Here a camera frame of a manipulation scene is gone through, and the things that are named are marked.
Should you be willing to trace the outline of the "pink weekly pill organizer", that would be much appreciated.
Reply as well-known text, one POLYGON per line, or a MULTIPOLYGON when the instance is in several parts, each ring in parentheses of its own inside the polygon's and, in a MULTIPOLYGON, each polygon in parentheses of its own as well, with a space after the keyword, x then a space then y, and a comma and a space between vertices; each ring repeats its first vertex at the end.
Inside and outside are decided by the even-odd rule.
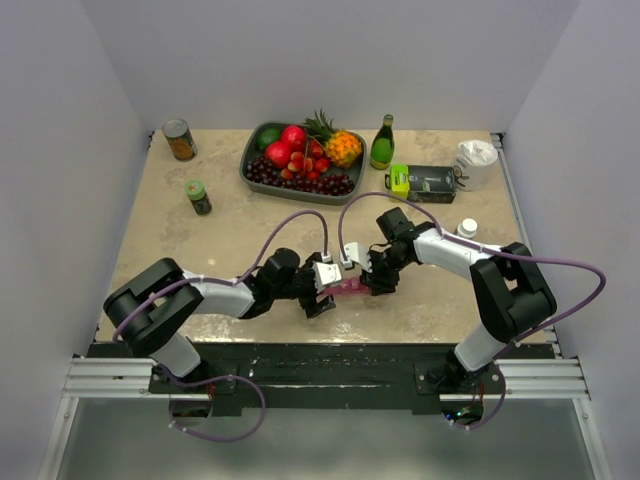
POLYGON ((327 287, 323 291, 324 295, 370 295, 371 290, 360 282, 358 277, 344 279, 339 285, 327 287))

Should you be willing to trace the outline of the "green pill bottle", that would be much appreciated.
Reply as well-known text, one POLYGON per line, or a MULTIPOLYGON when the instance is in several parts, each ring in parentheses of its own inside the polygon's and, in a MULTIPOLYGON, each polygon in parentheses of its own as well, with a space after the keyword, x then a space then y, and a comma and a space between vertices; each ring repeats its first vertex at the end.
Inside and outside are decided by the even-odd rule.
POLYGON ((211 202, 201 181, 188 181, 184 187, 184 190, 197 215, 205 216, 212 211, 211 202))

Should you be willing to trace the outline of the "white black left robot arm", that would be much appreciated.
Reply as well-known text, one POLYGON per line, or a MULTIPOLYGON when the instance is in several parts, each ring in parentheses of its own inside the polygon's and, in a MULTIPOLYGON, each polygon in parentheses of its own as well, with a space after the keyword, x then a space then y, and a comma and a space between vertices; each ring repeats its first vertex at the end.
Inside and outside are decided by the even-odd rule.
POLYGON ((197 276, 163 258, 113 292, 103 310, 136 358, 148 357, 185 392, 196 392, 213 373, 179 329, 194 314, 247 320, 268 312, 277 300, 296 300, 308 318, 335 307, 326 293, 342 282, 339 265, 319 252, 305 262, 279 248, 243 280, 197 276))

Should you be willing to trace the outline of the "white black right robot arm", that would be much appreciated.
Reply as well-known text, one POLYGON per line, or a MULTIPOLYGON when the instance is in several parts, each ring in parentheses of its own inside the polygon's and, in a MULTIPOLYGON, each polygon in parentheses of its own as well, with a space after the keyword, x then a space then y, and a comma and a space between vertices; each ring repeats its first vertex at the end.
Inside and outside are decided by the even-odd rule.
POLYGON ((471 282, 480 325, 425 375, 441 392, 469 392, 481 372, 510 342, 557 311, 557 302, 529 249, 514 242, 489 246, 439 231, 433 222, 411 222, 399 208, 376 222, 387 244, 370 250, 360 282, 374 296, 396 291, 410 264, 436 266, 471 282))

